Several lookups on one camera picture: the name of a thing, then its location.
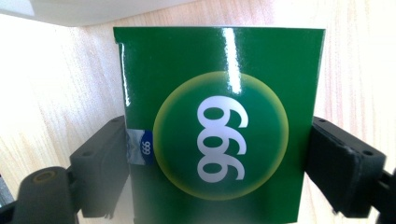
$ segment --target small blue label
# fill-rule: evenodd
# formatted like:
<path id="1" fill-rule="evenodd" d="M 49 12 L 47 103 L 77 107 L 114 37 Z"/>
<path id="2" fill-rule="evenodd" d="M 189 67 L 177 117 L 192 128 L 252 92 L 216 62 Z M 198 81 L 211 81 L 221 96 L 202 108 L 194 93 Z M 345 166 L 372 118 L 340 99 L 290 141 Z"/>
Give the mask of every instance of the small blue label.
<path id="1" fill-rule="evenodd" d="M 152 132 L 145 131 L 140 139 L 140 152 L 145 164 L 152 164 L 154 158 L 154 148 L 152 144 Z"/>

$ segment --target light wood grain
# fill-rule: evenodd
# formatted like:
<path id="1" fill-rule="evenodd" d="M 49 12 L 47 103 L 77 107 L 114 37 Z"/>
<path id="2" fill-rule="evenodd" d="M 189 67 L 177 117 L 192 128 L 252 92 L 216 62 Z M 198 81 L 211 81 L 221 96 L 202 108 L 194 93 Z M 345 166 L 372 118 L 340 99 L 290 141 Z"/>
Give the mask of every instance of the light wood grain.
<path id="1" fill-rule="evenodd" d="M 396 2 L 202 0 L 89 27 L 0 15 L 0 173 L 16 197 L 24 177 L 68 156 L 123 114 L 113 26 L 241 25 L 326 28 L 315 115 L 388 156 L 396 167 Z M 113 220 L 132 223 L 130 186 Z M 308 178 L 299 223 L 375 223 L 335 216 Z"/>

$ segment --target green box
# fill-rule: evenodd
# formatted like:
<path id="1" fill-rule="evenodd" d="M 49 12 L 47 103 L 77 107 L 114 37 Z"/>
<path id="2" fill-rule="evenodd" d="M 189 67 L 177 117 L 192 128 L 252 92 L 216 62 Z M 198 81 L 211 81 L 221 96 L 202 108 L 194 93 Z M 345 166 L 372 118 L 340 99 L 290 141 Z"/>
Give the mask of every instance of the green box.
<path id="1" fill-rule="evenodd" d="M 295 222 L 324 30 L 114 33 L 134 223 Z"/>

